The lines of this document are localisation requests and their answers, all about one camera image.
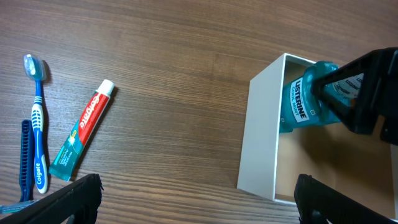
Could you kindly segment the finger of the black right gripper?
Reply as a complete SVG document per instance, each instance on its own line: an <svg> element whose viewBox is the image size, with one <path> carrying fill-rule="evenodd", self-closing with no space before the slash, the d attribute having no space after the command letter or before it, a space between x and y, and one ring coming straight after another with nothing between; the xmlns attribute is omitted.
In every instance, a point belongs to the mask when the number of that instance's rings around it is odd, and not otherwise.
<svg viewBox="0 0 398 224"><path fill-rule="evenodd" d="M397 134L397 47L373 50L315 79L312 93L356 134Z"/></svg>
<svg viewBox="0 0 398 224"><path fill-rule="evenodd" d="M380 133L382 141L398 145L398 119L397 118L385 118L382 130Z"/></svg>

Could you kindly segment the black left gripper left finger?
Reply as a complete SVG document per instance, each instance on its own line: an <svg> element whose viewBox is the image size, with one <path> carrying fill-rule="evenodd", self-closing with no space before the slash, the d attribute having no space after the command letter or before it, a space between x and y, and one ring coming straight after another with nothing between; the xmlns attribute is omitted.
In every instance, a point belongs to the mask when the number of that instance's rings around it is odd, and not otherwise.
<svg viewBox="0 0 398 224"><path fill-rule="evenodd" d="M98 174L88 174L1 219L2 224L95 223L102 201Z"/></svg>

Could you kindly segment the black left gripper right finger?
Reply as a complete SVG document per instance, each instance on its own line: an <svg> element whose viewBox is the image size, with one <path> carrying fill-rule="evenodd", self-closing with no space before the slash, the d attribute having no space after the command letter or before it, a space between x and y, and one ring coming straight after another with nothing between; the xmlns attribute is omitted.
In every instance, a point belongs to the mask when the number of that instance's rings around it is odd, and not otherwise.
<svg viewBox="0 0 398 224"><path fill-rule="evenodd" d="M312 176L300 174L294 199L301 224L315 223L394 223L387 218L319 182Z"/></svg>

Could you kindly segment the Colgate toothpaste tube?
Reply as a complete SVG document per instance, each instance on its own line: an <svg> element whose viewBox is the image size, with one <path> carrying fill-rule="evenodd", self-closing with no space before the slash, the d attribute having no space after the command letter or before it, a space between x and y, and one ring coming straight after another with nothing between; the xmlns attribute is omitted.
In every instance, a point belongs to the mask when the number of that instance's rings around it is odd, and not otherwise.
<svg viewBox="0 0 398 224"><path fill-rule="evenodd" d="M94 92L56 158L51 163L50 174L65 181L71 179L81 154L111 98L113 89L114 83L112 81L103 80Z"/></svg>

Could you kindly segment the blue Listerine mouthwash bottle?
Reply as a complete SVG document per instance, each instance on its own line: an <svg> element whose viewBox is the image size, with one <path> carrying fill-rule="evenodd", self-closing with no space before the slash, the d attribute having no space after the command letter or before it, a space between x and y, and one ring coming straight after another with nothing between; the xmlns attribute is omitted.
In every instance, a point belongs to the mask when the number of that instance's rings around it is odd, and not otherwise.
<svg viewBox="0 0 398 224"><path fill-rule="evenodd" d="M301 77L284 85L280 111L280 133L290 133L296 128L324 126L339 123L339 118L329 107L312 94L313 81L338 69L337 64L319 61L308 67ZM324 87L324 92L350 106L358 97L363 74L339 80Z"/></svg>

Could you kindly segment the blue disposable razor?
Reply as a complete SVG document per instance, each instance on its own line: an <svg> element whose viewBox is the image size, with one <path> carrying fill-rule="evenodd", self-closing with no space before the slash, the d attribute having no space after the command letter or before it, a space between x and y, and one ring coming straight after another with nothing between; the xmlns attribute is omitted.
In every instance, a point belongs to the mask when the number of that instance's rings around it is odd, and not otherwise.
<svg viewBox="0 0 398 224"><path fill-rule="evenodd" d="M34 131L31 120L25 119L21 123L21 159L19 171L19 186L21 198L19 202L1 205L1 214L16 213L36 202L33 199L34 186Z"/></svg>

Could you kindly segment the blue white Colgate toothbrush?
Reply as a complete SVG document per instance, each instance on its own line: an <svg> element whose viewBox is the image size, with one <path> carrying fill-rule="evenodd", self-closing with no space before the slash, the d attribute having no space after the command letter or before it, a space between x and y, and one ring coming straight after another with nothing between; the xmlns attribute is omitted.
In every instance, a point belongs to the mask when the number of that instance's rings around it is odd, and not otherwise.
<svg viewBox="0 0 398 224"><path fill-rule="evenodd" d="M44 153L44 93L43 81L46 73L43 61L33 54L23 57L26 75L35 81L35 98L31 109L32 129L34 132L34 180L40 194L47 192L49 178Z"/></svg>

